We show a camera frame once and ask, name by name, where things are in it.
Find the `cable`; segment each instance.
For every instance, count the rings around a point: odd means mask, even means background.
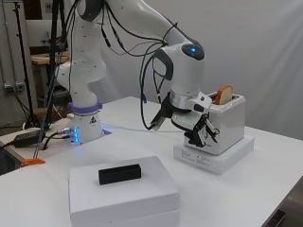
[[[47,138],[47,140],[45,141],[45,145],[44,145],[44,147],[43,147],[43,150],[46,150],[47,149],[47,145],[48,145],[48,143],[49,143],[49,141],[51,140],[51,139],[68,139],[68,138],[70,138],[70,135],[65,135],[65,136],[63,136],[63,137],[61,137],[61,138],[56,138],[56,137],[54,137],[54,136],[56,136],[56,135],[58,135],[58,133],[57,132],[55,132],[55,133],[53,133],[53,134],[51,134],[50,136],[47,136],[46,138]]]
[[[9,143],[5,144],[4,146],[0,147],[0,151],[10,145],[13,145],[13,141],[10,141]]]
[[[118,20],[117,18],[115,17],[114,13],[112,12],[112,9],[110,8],[109,4],[107,3],[107,1],[105,1],[105,5],[106,5],[106,8],[110,11],[110,13],[112,14],[114,20],[116,21],[116,23],[124,30],[126,31],[127,33],[129,33],[130,35],[132,36],[135,36],[136,38],[139,38],[139,39],[142,39],[142,40],[153,40],[153,41],[157,41],[157,42],[160,42],[160,43],[163,43],[162,40],[160,39],[155,39],[155,38],[149,38],[149,37],[144,37],[144,36],[139,36],[139,35],[136,35],[136,34],[133,34],[131,31],[127,30]]]
[[[146,56],[146,55],[153,54],[155,51],[157,51],[158,48],[155,49],[155,50],[153,50],[153,51],[150,52],[150,53],[135,55],[135,54],[132,54],[130,51],[126,50],[125,47],[124,47],[124,45],[123,45],[123,42],[121,41],[120,37],[118,36],[118,34],[117,34],[117,32],[116,32],[116,30],[115,30],[115,28],[114,28],[114,26],[113,26],[113,23],[112,23],[112,20],[111,20],[111,16],[110,16],[110,13],[109,13],[109,6],[106,7],[106,10],[107,10],[108,20],[109,20],[109,22],[110,22],[112,31],[113,31],[113,33],[114,33],[114,35],[115,35],[115,37],[116,37],[116,40],[117,40],[119,46],[125,51],[124,54],[128,54],[128,55],[130,55],[130,56],[132,56],[132,57],[138,58],[138,57],[144,57],[144,56]],[[165,43],[164,43],[164,42],[162,42],[162,41],[160,41],[160,40],[158,40],[158,39],[156,39],[156,40],[158,41],[156,44],[161,44],[162,46],[165,46]],[[114,51],[110,46],[109,46],[109,48],[110,48],[114,53],[116,53],[117,55],[119,55],[119,54],[118,54],[116,51]]]
[[[140,84],[140,87],[142,86],[142,72],[143,72],[143,67],[144,67],[144,62],[145,62],[145,59],[146,59],[146,57],[147,57],[147,55],[148,55],[148,52],[149,52],[149,50],[151,49],[151,48],[153,48],[155,45],[157,45],[157,44],[160,44],[160,43],[155,43],[155,44],[152,44],[152,45],[150,45],[150,47],[146,50],[146,54],[144,55],[144,57],[143,57],[143,60],[142,60],[142,63],[141,63],[141,68],[140,68],[140,74],[139,74],[139,84]]]
[[[52,133],[49,137],[47,137],[47,140],[46,140],[46,142],[45,142],[45,145],[44,145],[43,150],[46,150],[46,149],[47,149],[47,145],[48,145],[49,141],[50,141],[54,136],[56,136],[56,135],[58,135],[57,132]]]
[[[60,109],[61,109],[61,107],[57,110],[57,108],[55,107],[55,105],[53,105],[53,108],[54,108],[54,110],[55,110],[55,116],[53,117],[53,118],[55,118],[57,115],[61,118],[61,119],[63,119],[63,117],[61,116],[61,114],[60,114]]]
[[[152,62],[153,56],[151,56],[148,61],[145,64],[144,70],[143,70],[143,75],[142,75],[142,81],[141,81],[141,98],[140,98],[140,113],[141,113],[141,119],[143,122],[144,127],[150,131],[154,125],[150,125],[149,127],[147,126],[146,122],[145,122],[145,118],[144,118],[144,111],[143,111],[143,95],[144,95],[144,83],[145,83],[145,76],[146,76],[146,72],[148,70],[149,64]]]
[[[19,105],[26,117],[26,120],[28,121],[28,119],[30,117],[29,108],[22,103],[21,99],[17,96],[17,94],[14,91],[10,92],[9,94],[17,100],[17,102],[19,103]],[[40,119],[37,115],[34,115],[34,120],[37,124],[39,124],[39,125],[41,124]]]
[[[153,78],[153,84],[154,84],[155,92],[157,93],[158,101],[161,104],[162,103],[161,94],[160,94],[160,91],[158,90],[158,85],[157,85],[157,81],[156,81],[156,78],[155,78],[155,71],[154,70],[152,72],[152,78]]]
[[[165,41],[165,38],[168,36],[169,32],[174,28],[178,26],[178,22],[175,23],[173,26],[170,27],[170,29],[167,31],[167,33],[165,33],[165,35],[163,36],[163,42]]]
[[[131,52],[131,51],[135,50],[138,46],[140,46],[140,45],[142,45],[142,44],[155,44],[155,42],[154,42],[154,41],[149,41],[149,42],[143,42],[143,43],[137,44],[137,45],[135,45],[132,49],[130,49],[130,50],[128,50],[127,52],[124,52],[124,53],[122,53],[122,54],[117,53],[116,51],[114,51],[113,48],[110,48],[110,49],[111,49],[115,54],[117,54],[117,55],[119,55],[119,56],[123,56],[123,55],[128,54],[128,52]]]
[[[72,25],[72,30],[70,32],[70,67],[69,67],[69,75],[68,75],[68,94],[70,94],[70,90],[71,90],[70,76],[72,74],[72,67],[73,67],[73,31],[74,31],[75,21],[76,21],[76,15],[74,11],[73,25]]]

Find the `metal pole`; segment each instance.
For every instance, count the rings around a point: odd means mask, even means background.
[[[23,69],[25,73],[25,84],[27,87],[27,101],[28,101],[28,108],[29,108],[29,124],[28,126],[38,126],[35,121],[35,115],[32,107],[32,101],[31,101],[31,94],[30,94],[30,89],[29,89],[29,80],[28,80],[28,74],[27,74],[27,62],[26,62],[26,55],[25,55],[25,49],[23,45],[23,38],[22,38],[22,31],[21,31],[21,25],[20,25],[20,18],[19,18],[19,8],[20,5],[17,2],[14,2],[15,4],[15,9],[13,12],[16,14],[16,19],[17,19],[17,26],[18,26],[18,34],[17,37],[19,38],[19,43],[20,43],[20,48],[21,48],[21,55],[22,55],[22,63],[23,63]]]
[[[12,67],[12,76],[13,76],[13,79],[14,79],[14,82],[17,82],[17,74],[16,74],[16,70],[15,70],[15,63],[14,63],[14,60],[13,60],[13,57],[12,57],[12,50],[11,50],[11,43],[10,43],[10,40],[9,40],[9,23],[8,23],[8,19],[7,19],[7,15],[6,15],[6,11],[5,11],[5,7],[4,7],[4,2],[1,1],[1,4],[2,4],[2,9],[3,9],[3,16],[4,16],[4,25],[5,25],[5,28],[6,28],[6,32],[7,32],[7,39],[8,39],[8,44],[9,44],[9,58],[10,58],[10,61],[11,61],[11,67]]]

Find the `wire bundle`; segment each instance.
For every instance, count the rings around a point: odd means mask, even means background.
[[[144,36],[139,36],[139,35],[136,35],[136,34],[133,34],[131,31],[129,31],[128,29],[126,29],[118,20],[117,18],[115,17],[113,11],[111,10],[109,4],[107,2],[105,2],[105,8],[106,8],[106,11],[107,11],[107,15],[108,15],[108,19],[109,19],[109,23],[110,23],[110,26],[112,28],[112,31],[114,33],[114,36],[116,37],[116,40],[119,44],[119,46],[121,47],[121,49],[124,51],[124,53],[120,54],[120,53],[117,53],[116,51],[114,51],[114,49],[111,47],[111,44],[110,42],[108,41],[107,39],[107,36],[105,34],[105,31],[103,29],[103,25],[104,25],[104,15],[105,15],[105,9],[103,8],[103,16],[102,16],[102,24],[101,24],[101,31],[102,31],[102,35],[103,35],[103,38],[105,40],[105,43],[107,44],[107,46],[114,52],[116,53],[117,55],[121,56],[121,55],[130,55],[132,57],[143,57],[143,60],[142,60],[142,63],[141,63],[141,68],[140,68],[140,74],[139,74],[139,84],[140,84],[140,114],[141,114],[141,118],[142,118],[142,122],[143,122],[143,125],[144,127],[150,131],[154,125],[150,125],[148,126],[146,121],[145,121],[145,117],[144,117],[144,111],[143,111],[143,104],[144,102],[146,102],[146,97],[144,95],[144,85],[145,85],[145,78],[146,78],[146,73],[147,73],[147,70],[148,70],[148,67],[150,65],[150,63],[153,61],[153,55],[151,57],[149,57],[147,59],[147,61],[145,62],[146,58],[150,55],[150,54],[153,54],[155,53],[159,48],[163,47],[163,46],[166,46],[168,45],[166,42],[165,42],[165,38],[167,37],[167,35],[169,34],[169,32],[174,28],[174,27],[177,27],[177,23],[174,24],[168,31],[167,33],[165,34],[165,36],[163,37],[163,39],[156,39],[156,38],[151,38],[151,37],[144,37]],[[124,44],[123,42],[121,41],[120,37],[118,36],[114,26],[113,26],[113,23],[112,23],[112,19],[111,17],[114,18],[114,20],[116,21],[116,23],[125,31],[127,32],[128,34],[138,38],[138,39],[141,39],[141,40],[147,40],[147,42],[144,42],[144,43],[140,43],[140,44],[137,44],[136,46],[134,46],[132,49],[130,50],[126,50],[126,48],[124,47]],[[151,45],[147,48],[146,52],[144,54],[133,54],[131,53],[136,47],[138,47],[139,45],[142,45],[142,44],[148,44],[148,43],[151,43]],[[157,82],[156,82],[156,77],[155,77],[155,70],[154,68],[153,69],[153,83],[154,83],[154,86],[155,86],[155,91],[156,91],[156,94],[157,94],[157,97],[158,97],[158,100],[159,100],[159,103],[161,104],[162,100],[161,100],[161,88],[162,88],[162,85],[165,81],[164,78],[162,78],[161,82],[160,82],[160,85],[158,86],[157,85]]]

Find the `white wall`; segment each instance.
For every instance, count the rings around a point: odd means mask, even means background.
[[[301,0],[147,2],[179,22],[179,27],[205,48],[205,79],[201,82],[204,93],[233,85],[235,93],[247,98],[248,126],[303,139]],[[93,85],[100,101],[139,96],[140,60],[116,57],[106,47],[102,54],[108,77]],[[151,75],[147,95],[156,101]]]

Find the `stand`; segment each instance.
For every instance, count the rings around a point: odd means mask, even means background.
[[[27,101],[28,101],[28,109],[29,109],[29,118],[26,122],[25,128],[30,128],[30,127],[40,128],[40,122],[36,119],[34,111],[33,111],[32,101],[31,101],[31,93],[30,93],[30,89],[29,89],[29,80],[28,80],[28,74],[27,74],[27,62],[26,62],[26,55],[25,55],[25,49],[24,49],[24,45],[23,45],[23,37],[22,37],[20,17],[19,17],[20,5],[18,4],[18,2],[14,2],[14,4],[15,4],[15,9],[13,10],[13,12],[16,14],[16,19],[17,19],[17,26],[18,26],[17,37],[19,38],[23,69],[24,69],[24,72],[25,72],[25,84],[26,84],[26,87],[27,87]]]

